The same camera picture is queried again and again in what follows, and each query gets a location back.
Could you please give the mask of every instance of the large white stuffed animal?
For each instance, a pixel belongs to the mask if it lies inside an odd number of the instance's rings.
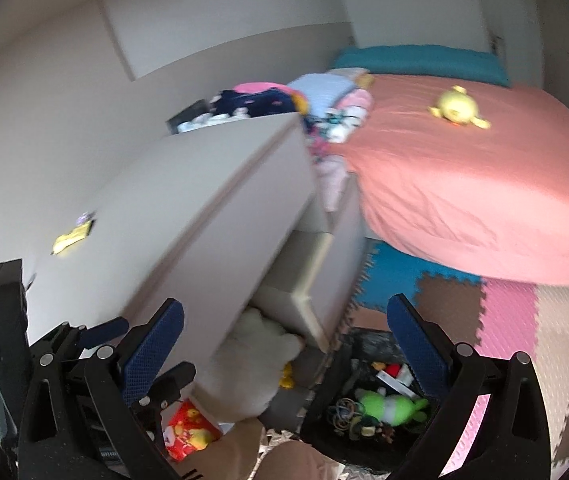
[[[216,422],[260,415],[276,396],[285,365],[303,340],[247,308],[204,370],[198,370],[192,396]]]

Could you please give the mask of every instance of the bed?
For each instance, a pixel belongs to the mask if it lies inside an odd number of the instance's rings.
[[[491,129],[427,107],[467,88]],[[481,276],[569,285],[569,110],[542,90],[427,75],[376,75],[367,123],[331,152],[359,176],[373,232]]]

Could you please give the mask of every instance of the pink bed sheet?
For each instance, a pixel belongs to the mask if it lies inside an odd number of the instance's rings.
[[[490,130],[434,118],[459,84]],[[539,89],[378,75],[368,122],[331,152],[359,175],[373,231],[480,276],[569,285],[569,110]]]

